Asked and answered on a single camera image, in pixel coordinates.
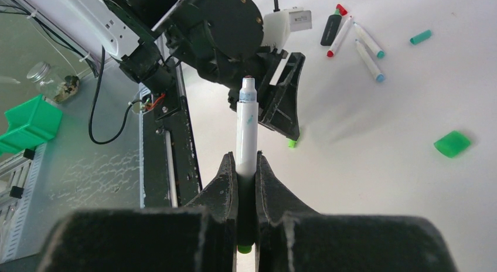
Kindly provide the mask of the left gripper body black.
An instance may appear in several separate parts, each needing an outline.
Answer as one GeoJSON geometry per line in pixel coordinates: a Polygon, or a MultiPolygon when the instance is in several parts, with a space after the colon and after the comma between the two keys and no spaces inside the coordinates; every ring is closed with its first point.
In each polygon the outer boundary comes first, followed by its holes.
{"type": "Polygon", "coordinates": [[[197,60],[195,69],[201,78],[229,89],[227,100],[230,107],[234,107],[239,100],[242,78],[253,77],[256,81],[257,101],[267,107],[275,94],[275,90],[270,88],[270,81],[280,61],[288,56],[289,53],[284,49],[279,52],[269,46],[261,46],[247,59],[230,60],[215,49],[213,59],[197,60]]]}

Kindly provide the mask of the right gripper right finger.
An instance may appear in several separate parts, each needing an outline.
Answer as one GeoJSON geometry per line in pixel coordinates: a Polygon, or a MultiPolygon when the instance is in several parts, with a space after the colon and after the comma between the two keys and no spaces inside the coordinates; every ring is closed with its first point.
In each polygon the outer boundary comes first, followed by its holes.
{"type": "Polygon", "coordinates": [[[327,215],[257,154],[257,271],[456,271],[440,231],[418,216],[327,215]]]}

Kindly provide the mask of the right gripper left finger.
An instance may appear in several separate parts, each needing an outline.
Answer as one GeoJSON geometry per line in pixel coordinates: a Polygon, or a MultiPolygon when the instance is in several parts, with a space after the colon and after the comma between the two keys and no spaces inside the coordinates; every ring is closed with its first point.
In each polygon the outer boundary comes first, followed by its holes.
{"type": "Polygon", "coordinates": [[[235,271],[234,156],[179,208],[78,210],[46,239],[37,271],[235,271]]]}

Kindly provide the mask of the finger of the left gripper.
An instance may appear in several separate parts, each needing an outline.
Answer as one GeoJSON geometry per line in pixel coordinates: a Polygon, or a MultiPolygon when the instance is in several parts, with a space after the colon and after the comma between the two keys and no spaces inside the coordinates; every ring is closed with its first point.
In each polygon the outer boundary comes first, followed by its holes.
{"type": "Polygon", "coordinates": [[[300,75],[305,62],[305,55],[300,52],[281,52],[268,55],[268,71],[257,85],[259,103],[258,122],[290,140],[298,140],[300,129],[297,114],[297,94],[300,75]],[[280,61],[287,62],[277,84],[270,81],[275,75],[280,61]]]}

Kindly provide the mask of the small light green cap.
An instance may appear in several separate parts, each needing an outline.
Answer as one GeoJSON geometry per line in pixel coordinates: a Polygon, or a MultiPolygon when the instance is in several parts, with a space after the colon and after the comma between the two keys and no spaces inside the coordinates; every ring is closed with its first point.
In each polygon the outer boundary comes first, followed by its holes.
{"type": "Polygon", "coordinates": [[[297,145],[297,141],[295,141],[295,140],[289,140],[289,141],[288,141],[288,147],[289,147],[289,148],[292,148],[292,149],[293,149],[293,148],[295,148],[295,147],[296,147],[296,145],[297,145]]]}

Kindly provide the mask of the white pen green end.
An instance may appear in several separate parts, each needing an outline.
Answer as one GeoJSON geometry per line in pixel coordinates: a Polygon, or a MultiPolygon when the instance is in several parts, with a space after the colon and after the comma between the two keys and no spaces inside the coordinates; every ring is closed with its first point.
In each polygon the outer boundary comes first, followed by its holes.
{"type": "Polygon", "coordinates": [[[258,102],[255,78],[242,80],[237,102],[236,174],[238,183],[237,249],[248,254],[255,243],[258,102]]]}

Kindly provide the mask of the white pen red end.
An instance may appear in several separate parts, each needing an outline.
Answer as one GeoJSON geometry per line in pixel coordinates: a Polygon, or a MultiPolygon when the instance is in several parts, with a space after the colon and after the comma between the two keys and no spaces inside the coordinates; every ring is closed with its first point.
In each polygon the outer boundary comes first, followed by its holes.
{"type": "Polygon", "coordinates": [[[346,35],[348,34],[348,31],[352,25],[352,21],[353,21],[353,16],[349,16],[346,19],[346,21],[344,22],[344,24],[342,25],[342,27],[340,28],[340,30],[338,31],[334,41],[332,42],[332,44],[330,45],[330,47],[327,51],[326,56],[328,58],[332,58],[336,55],[343,40],[345,39],[346,35]]]}

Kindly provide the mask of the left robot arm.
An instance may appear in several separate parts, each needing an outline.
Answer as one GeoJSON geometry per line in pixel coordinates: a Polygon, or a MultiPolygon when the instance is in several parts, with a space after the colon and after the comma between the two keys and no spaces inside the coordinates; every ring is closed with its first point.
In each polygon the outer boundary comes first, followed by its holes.
{"type": "Polygon", "coordinates": [[[160,65],[156,44],[198,75],[229,89],[235,109],[242,80],[252,77],[259,104],[256,123],[297,140],[297,89],[305,61],[288,53],[288,15],[261,14],[252,0],[30,0],[46,10],[66,8],[70,19],[93,32],[104,50],[133,81],[169,94],[172,63],[160,65]]]}

